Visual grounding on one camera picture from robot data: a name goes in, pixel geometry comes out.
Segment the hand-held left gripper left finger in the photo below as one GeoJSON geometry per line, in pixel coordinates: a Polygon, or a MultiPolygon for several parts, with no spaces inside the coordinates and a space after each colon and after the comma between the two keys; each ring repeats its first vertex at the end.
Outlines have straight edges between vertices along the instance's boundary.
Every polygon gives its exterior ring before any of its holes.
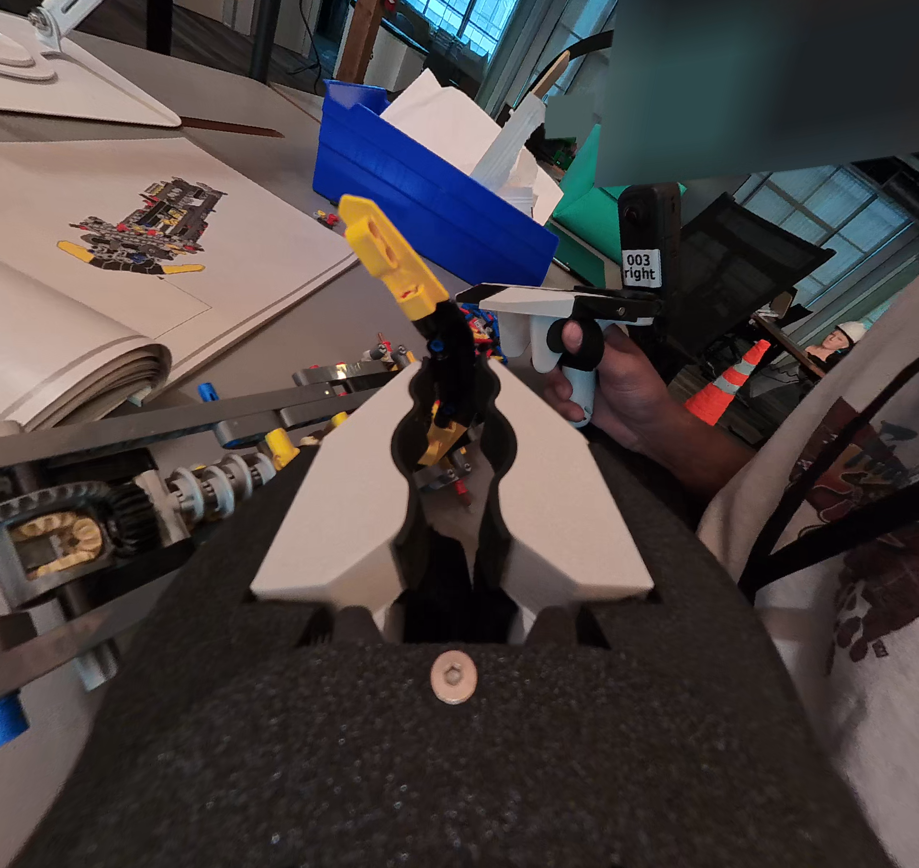
{"type": "Polygon", "coordinates": [[[260,601],[365,607],[392,631],[389,610],[405,589],[393,544],[410,486],[392,457],[397,425],[414,401],[412,363],[322,442],[250,584],[260,601]]]}

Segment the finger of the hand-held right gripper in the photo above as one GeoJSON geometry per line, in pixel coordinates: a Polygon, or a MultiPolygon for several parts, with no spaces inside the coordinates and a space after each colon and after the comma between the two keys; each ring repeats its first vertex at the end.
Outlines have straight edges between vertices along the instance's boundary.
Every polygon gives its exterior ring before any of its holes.
{"type": "Polygon", "coordinates": [[[575,297],[566,290],[505,287],[478,302],[483,311],[494,314],[503,353],[520,357],[529,349],[534,365],[557,365],[563,345],[549,343],[549,329],[557,321],[568,322],[575,297]]]}
{"type": "Polygon", "coordinates": [[[461,303],[480,304],[485,300],[497,299],[497,303],[522,304],[567,303],[574,298],[575,291],[555,288],[535,288],[499,284],[479,284],[458,292],[455,300],[461,303]]]}

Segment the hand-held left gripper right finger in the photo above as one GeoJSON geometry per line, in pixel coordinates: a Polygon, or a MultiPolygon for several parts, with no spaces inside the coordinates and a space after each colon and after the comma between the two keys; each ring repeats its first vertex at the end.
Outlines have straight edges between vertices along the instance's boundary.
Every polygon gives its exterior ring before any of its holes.
{"type": "Polygon", "coordinates": [[[653,580],[587,440],[496,360],[482,371],[480,575],[513,602],[510,629],[546,608],[646,599],[653,580]]]}

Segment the yellow lego panel piece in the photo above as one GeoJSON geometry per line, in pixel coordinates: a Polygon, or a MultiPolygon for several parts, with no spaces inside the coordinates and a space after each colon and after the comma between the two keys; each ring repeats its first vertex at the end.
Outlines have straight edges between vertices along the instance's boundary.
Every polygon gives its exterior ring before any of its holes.
{"type": "Polygon", "coordinates": [[[352,251],[384,283],[409,321],[419,323],[449,300],[448,291],[375,202],[344,195],[338,214],[352,251]]]}

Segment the small yellow lego piece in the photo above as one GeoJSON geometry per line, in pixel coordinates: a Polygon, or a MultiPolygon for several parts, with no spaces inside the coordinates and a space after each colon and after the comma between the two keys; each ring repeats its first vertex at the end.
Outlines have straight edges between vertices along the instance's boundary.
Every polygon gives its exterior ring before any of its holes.
{"type": "Polygon", "coordinates": [[[441,403],[437,398],[422,401],[410,417],[417,432],[424,436],[423,449],[415,461],[418,469],[435,465],[458,446],[475,418],[473,403],[449,412],[441,410],[441,403]]]}

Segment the lego car chassis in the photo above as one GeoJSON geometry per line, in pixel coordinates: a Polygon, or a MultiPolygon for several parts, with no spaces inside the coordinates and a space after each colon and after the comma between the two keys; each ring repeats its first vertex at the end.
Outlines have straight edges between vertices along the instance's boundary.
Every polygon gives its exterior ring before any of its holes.
{"type": "Polygon", "coordinates": [[[4,434],[2,458],[2,653],[27,648],[33,668],[2,695],[2,745],[29,729],[23,686],[70,660],[95,655],[109,637],[91,632],[54,656],[40,651],[30,609],[60,590],[89,584],[91,611],[131,595],[190,556],[194,531],[229,518],[277,474],[268,435],[320,426],[328,434],[406,369],[405,347],[381,343],[354,364],[313,367],[295,387],[112,422],[65,425],[47,450],[31,435],[4,434]]]}

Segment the person's right forearm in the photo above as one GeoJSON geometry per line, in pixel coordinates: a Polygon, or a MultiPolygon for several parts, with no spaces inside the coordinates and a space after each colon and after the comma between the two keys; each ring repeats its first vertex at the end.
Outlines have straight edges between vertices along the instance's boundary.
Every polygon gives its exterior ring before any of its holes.
{"type": "Polygon", "coordinates": [[[680,405],[671,405],[655,417],[641,443],[646,456],[706,502],[714,499],[755,454],[749,445],[720,427],[706,424],[680,405]]]}

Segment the person's right hand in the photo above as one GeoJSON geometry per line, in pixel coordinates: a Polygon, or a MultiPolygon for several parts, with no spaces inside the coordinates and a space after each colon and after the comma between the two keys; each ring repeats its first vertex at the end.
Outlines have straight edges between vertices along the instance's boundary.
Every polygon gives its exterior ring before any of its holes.
{"type": "Polygon", "coordinates": [[[650,457],[680,408],[648,357],[618,325],[610,325],[604,338],[592,423],[620,446],[650,457]]]}

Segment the teal plastic case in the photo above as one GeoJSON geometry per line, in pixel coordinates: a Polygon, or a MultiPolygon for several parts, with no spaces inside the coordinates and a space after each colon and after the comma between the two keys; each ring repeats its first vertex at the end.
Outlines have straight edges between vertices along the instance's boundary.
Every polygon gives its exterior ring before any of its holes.
{"type": "Polygon", "coordinates": [[[626,221],[626,242],[622,242],[619,212],[634,208],[637,192],[653,191],[648,210],[652,218],[661,210],[663,243],[661,258],[668,271],[675,273],[681,235],[681,196],[683,185],[596,186],[594,184],[601,126],[596,124],[575,155],[560,184],[562,198],[554,208],[547,229],[559,245],[555,260],[571,274],[592,287],[605,286],[608,264],[622,265],[623,250],[651,248],[639,229],[626,221]]]}

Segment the black office chair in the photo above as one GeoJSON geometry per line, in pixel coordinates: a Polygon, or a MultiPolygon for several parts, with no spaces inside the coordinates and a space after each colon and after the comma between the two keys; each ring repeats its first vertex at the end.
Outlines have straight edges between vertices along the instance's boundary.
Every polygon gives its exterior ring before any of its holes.
{"type": "Polygon", "coordinates": [[[681,231],[652,362],[669,383],[708,346],[833,257],[723,193],[681,231]]]}

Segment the blue plastic bin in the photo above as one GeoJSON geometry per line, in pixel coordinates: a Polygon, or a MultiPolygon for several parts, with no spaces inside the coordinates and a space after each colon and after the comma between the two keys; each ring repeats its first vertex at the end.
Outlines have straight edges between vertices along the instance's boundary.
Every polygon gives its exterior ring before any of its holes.
{"type": "Polygon", "coordinates": [[[538,287],[558,239],[382,118],[383,88],[325,81],[313,189],[375,202],[413,248],[471,284],[538,287]]]}

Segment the translucent plastic tube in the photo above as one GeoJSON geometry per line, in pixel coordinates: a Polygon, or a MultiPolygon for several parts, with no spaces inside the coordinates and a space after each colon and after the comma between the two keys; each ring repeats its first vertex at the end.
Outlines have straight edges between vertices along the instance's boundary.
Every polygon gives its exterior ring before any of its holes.
{"type": "Polygon", "coordinates": [[[528,94],[476,162],[470,178],[493,192],[503,187],[515,167],[520,151],[533,132],[543,124],[545,111],[542,98],[534,93],[528,94]]]}

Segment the orange traffic cone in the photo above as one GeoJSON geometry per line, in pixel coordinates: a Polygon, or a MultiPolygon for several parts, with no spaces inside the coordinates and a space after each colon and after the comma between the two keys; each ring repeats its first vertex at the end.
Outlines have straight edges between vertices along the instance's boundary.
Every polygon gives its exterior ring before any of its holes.
{"type": "Polygon", "coordinates": [[[757,369],[769,347],[770,342],[766,339],[756,342],[735,365],[692,395],[684,403],[684,408],[703,423],[715,426],[757,369]]]}

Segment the white paper sheets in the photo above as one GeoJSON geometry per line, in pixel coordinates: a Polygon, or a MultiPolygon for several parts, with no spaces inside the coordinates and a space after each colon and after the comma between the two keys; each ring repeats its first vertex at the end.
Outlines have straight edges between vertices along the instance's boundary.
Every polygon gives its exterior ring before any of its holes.
{"type": "MultiPolygon", "coordinates": [[[[501,129],[468,96],[440,86],[429,70],[389,105],[382,118],[469,177],[501,129]]],[[[493,193],[542,226],[562,198],[560,187],[526,145],[507,183],[493,193]]]]}

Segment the mannequin with white helmet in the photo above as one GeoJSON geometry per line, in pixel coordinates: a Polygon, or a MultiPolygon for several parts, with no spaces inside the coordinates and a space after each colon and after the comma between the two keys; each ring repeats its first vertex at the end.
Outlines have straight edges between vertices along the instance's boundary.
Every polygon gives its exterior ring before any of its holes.
{"type": "Polygon", "coordinates": [[[820,368],[822,373],[828,373],[851,353],[866,333],[865,323],[858,321],[839,323],[821,343],[808,345],[805,348],[805,355],[808,356],[808,361],[812,365],[820,368]]]}

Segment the person's white printed shirt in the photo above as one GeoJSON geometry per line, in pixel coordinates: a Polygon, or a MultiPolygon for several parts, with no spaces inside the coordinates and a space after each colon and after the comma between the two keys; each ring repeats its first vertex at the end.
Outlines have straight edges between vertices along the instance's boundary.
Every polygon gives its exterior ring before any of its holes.
{"type": "MultiPolygon", "coordinates": [[[[844,426],[773,550],[917,484],[917,281],[712,500],[697,534],[736,581],[784,494],[844,426]]],[[[754,606],[891,860],[917,866],[917,520],[772,581],[754,606]]]]}

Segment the instruction booklet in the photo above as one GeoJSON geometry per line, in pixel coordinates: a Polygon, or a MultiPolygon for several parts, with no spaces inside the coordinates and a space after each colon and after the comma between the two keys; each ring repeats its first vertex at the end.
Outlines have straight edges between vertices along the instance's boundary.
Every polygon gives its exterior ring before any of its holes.
{"type": "Polygon", "coordinates": [[[2,143],[1,418],[102,418],[358,261],[190,140],[2,143]]]}

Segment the black pole lamp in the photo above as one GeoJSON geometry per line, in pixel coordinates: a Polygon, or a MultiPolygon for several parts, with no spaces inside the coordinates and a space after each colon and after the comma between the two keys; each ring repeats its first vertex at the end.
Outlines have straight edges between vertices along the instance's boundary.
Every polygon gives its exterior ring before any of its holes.
{"type": "Polygon", "coordinates": [[[282,0],[257,0],[256,4],[248,77],[262,84],[269,83],[269,70],[281,4],[282,0]]]}

